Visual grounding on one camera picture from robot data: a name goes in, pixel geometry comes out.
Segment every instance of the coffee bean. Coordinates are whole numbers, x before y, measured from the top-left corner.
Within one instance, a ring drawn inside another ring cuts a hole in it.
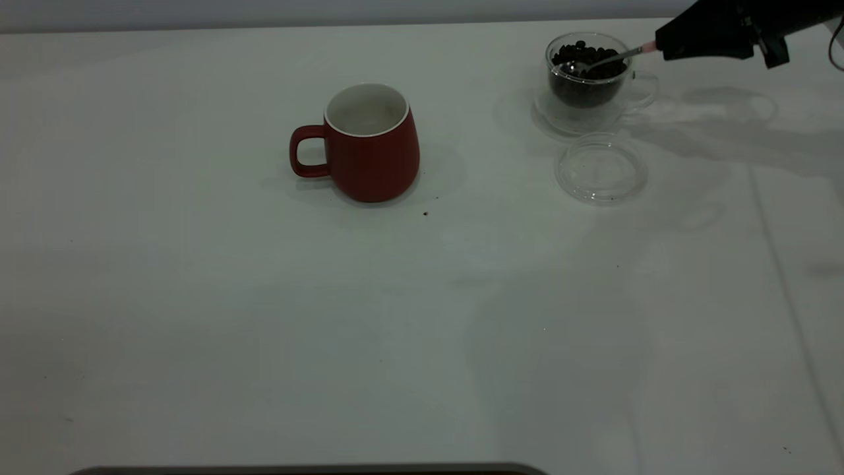
[[[591,46],[587,47],[585,41],[578,41],[574,45],[561,46],[560,50],[551,58],[551,62],[554,65],[569,61],[594,64],[616,54],[618,52],[614,49],[595,49]],[[580,77],[591,80],[612,79],[623,74],[626,70],[627,65],[619,60],[590,69]],[[621,83],[622,81],[612,81],[606,84],[583,84],[567,79],[564,75],[549,74],[549,84],[555,96],[565,104],[578,108],[596,107],[609,102],[615,97]]]

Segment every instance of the coffee beans in glass cup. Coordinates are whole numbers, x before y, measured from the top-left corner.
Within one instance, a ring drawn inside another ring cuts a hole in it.
[[[545,50],[551,91],[567,106],[579,109],[612,101],[632,70],[630,58],[592,68],[582,77],[556,66],[568,61],[592,64],[628,49],[621,41],[601,33],[569,33],[554,38]]]

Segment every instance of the spoon handle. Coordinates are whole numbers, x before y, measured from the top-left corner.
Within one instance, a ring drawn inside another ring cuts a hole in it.
[[[626,57],[631,57],[631,56],[635,56],[637,54],[642,54],[643,52],[654,52],[656,50],[657,50],[657,43],[655,41],[651,41],[649,43],[645,43],[642,46],[639,46],[638,48],[633,48],[631,50],[627,50],[625,52],[619,53],[615,56],[611,56],[611,57],[608,57],[606,59],[602,59],[601,61],[598,61],[597,63],[590,64],[589,67],[586,69],[586,71],[588,71],[589,69],[592,69],[596,66],[600,66],[602,64],[611,63],[613,61],[618,61],[618,60],[624,59]]]

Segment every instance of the white table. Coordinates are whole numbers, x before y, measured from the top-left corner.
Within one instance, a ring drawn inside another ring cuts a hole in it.
[[[599,209],[553,178],[548,41],[664,21],[0,37],[0,470],[842,473],[829,31],[770,72],[644,57],[663,96],[617,129],[645,193]],[[417,118],[389,205],[288,165],[363,80]]]

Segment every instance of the metal spoon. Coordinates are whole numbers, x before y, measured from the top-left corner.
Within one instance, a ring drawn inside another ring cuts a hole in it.
[[[618,61],[620,59],[625,59],[626,57],[635,56],[637,54],[642,54],[644,52],[654,52],[657,50],[657,43],[655,41],[651,41],[649,43],[645,43],[638,48],[633,48],[631,50],[621,52],[615,56],[608,57],[606,59],[602,59],[597,63],[586,64],[583,61],[566,61],[565,63],[561,63],[555,67],[558,71],[561,71],[566,74],[571,74],[573,76],[581,76],[589,71],[589,69],[596,68],[602,64],[611,63],[613,61]]]

